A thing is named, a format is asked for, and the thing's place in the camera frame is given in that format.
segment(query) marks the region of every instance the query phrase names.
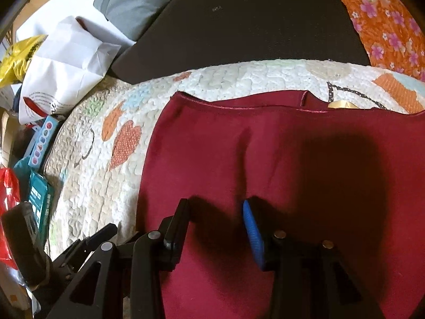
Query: white quilt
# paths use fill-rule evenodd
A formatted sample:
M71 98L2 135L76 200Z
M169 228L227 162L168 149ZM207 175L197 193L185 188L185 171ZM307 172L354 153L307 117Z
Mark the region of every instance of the white quilt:
M107 223L116 242L134 232L140 178L154 125L177 90L215 101L275 90L309 90L324 101L414 113L425 85L380 68L272 60L214 66L129 85L106 77L62 126L44 167L56 188L46 249L52 259Z

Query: gold object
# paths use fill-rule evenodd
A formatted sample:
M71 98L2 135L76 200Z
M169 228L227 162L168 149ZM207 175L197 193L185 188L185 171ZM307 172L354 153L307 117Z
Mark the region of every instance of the gold object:
M11 45L0 64L0 87L23 82L34 53L46 39L39 35Z
M285 238L286 232L284 232L283 230L277 230L277 231L275 231L275 237L276 238Z
M329 241L329 240L324 240L322 242L322 246L326 249L332 249L332 248L334 248L334 243L332 241Z
M346 109L359 109L358 106L354 105L353 103L345 100L341 101L335 101L328 104L328 108L346 108Z

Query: metal screw head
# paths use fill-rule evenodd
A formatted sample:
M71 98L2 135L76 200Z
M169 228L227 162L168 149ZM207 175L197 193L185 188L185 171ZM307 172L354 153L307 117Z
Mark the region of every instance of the metal screw head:
M101 250L104 250L104 251L107 251L107 250L110 250L112 248L112 243L111 242L104 242L103 244L102 244L102 246L100 246L100 249Z
M151 231L148 235L148 238L151 240L156 240L157 238L161 237L161 233L158 230Z
M283 230L276 230L274 235L275 238L285 238L286 232L284 232Z
M332 241L329 241L329 240L323 240L323 242L322 242L322 246L324 247L324 248L326 248L326 249L332 249L332 248L334 248L334 243L332 242Z

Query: blue gripper pad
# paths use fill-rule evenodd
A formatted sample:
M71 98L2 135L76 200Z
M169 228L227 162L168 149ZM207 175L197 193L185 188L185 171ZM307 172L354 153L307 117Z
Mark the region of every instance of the blue gripper pad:
M242 214L244 217L246 232L248 233L249 244L251 245L252 255L260 269L264 270L266 266L264 258L264 241L261 237L260 230L258 229L256 219L252 214L248 200L244 201Z

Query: red plastic bag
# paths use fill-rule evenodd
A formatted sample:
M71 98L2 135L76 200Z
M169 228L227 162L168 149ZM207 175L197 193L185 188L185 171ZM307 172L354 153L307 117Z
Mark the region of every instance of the red plastic bag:
M10 168L0 169L0 217L20 203L19 182ZM0 225L0 261L18 269L10 253L3 227Z

